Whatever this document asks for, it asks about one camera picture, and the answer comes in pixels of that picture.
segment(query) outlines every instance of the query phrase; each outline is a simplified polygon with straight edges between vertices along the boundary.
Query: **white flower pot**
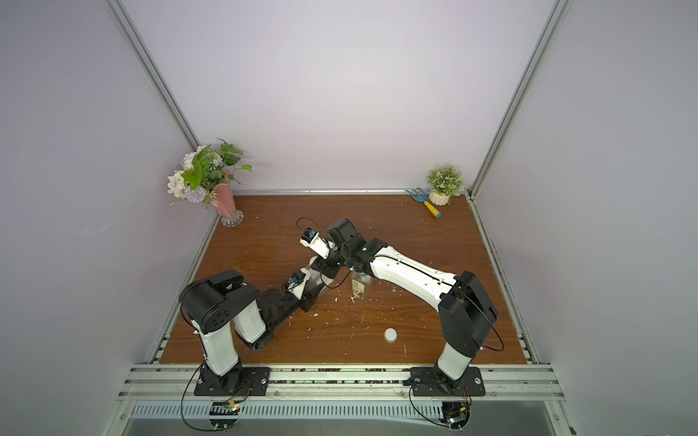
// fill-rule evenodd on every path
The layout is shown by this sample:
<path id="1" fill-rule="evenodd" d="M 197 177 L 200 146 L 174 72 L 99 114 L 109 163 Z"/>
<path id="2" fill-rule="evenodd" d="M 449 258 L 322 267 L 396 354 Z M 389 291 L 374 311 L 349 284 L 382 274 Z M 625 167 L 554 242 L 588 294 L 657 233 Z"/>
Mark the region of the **white flower pot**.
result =
<path id="1" fill-rule="evenodd" d="M 435 204 L 436 206 L 443 206 L 444 204 L 447 204 L 449 201 L 451 201 L 451 196 L 441 195 L 433 190 L 429 193 L 429 201 L 432 204 Z"/>

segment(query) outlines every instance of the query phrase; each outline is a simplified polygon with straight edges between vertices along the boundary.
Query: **pink vase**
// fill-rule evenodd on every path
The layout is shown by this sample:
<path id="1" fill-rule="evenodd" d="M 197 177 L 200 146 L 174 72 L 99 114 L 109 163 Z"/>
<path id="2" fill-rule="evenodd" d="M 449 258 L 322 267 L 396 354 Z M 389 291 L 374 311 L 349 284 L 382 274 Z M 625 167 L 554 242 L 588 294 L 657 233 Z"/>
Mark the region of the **pink vase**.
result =
<path id="1" fill-rule="evenodd" d="M 214 193 L 216 193 L 216 201 L 218 202 L 216 212 L 221 216 L 221 224 L 226 227 L 235 227 L 242 223 L 244 214 L 235 208 L 235 199 L 232 197 L 230 184 L 219 183 L 214 188 Z"/>

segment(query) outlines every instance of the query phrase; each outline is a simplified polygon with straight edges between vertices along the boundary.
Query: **purple flower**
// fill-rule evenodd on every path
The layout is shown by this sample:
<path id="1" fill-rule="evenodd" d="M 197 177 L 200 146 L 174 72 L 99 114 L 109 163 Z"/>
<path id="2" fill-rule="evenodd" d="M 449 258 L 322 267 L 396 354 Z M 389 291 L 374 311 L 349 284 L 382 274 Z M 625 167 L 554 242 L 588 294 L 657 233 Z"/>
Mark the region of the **purple flower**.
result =
<path id="1" fill-rule="evenodd" d="M 199 186 L 195 190 L 191 190 L 189 187 L 184 190 L 184 198 L 192 203 L 201 203 L 206 198 L 206 190 Z"/>

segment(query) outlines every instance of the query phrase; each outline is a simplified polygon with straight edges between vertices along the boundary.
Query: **black mounting plate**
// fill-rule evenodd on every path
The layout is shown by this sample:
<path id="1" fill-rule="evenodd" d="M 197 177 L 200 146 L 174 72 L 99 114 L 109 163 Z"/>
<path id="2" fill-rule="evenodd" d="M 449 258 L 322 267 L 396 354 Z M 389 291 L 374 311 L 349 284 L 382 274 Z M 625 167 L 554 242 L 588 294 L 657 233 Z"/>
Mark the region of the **black mounting plate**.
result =
<path id="1" fill-rule="evenodd" d="M 249 391 L 250 397 L 263 397 L 267 395 L 267 383 L 269 380 L 270 371 L 271 368 L 264 366 L 243 367 L 242 373 L 239 374 L 240 379 L 242 379 L 239 396 L 248 395 L 248 384 L 245 379 L 249 379 L 251 383 L 251 388 Z M 194 387 L 194 396 L 230 396 L 230 392 L 224 392 L 214 384 L 205 382 L 199 383 Z"/>
<path id="2" fill-rule="evenodd" d="M 438 370 L 434 367 L 410 368 L 410 378 L 403 383 L 412 386 L 412 395 L 415 397 L 462 397 L 463 391 L 467 391 L 471 397 L 484 397 L 484 382 L 480 369 L 468 366 L 461 378 L 450 383 L 444 383 L 443 376 L 438 376 Z"/>
<path id="3" fill-rule="evenodd" d="M 271 368 L 266 366 L 243 366 L 242 375 L 252 383 L 250 397 L 263 397 L 267 395 L 269 385 L 269 373 Z"/>

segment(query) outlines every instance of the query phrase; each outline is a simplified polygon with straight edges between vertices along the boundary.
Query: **flower vase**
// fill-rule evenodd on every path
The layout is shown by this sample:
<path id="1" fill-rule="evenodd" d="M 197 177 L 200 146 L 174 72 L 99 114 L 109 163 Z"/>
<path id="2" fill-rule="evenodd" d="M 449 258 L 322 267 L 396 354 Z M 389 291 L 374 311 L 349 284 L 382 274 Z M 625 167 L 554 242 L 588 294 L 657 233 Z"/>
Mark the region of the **flower vase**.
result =
<path id="1" fill-rule="evenodd" d="M 219 183 L 214 188 L 214 193 L 216 193 L 216 202 L 218 203 L 216 212 L 221 216 L 221 224 L 226 227 L 235 227 L 242 223 L 242 218 L 245 215 L 235 208 L 235 199 L 232 197 L 230 184 Z"/>
<path id="2" fill-rule="evenodd" d="M 432 190 L 429 193 L 429 201 L 435 204 L 436 206 L 443 206 L 445 204 L 448 204 L 449 201 L 451 201 L 451 196 L 450 195 L 441 195 L 437 193 L 436 191 Z"/>

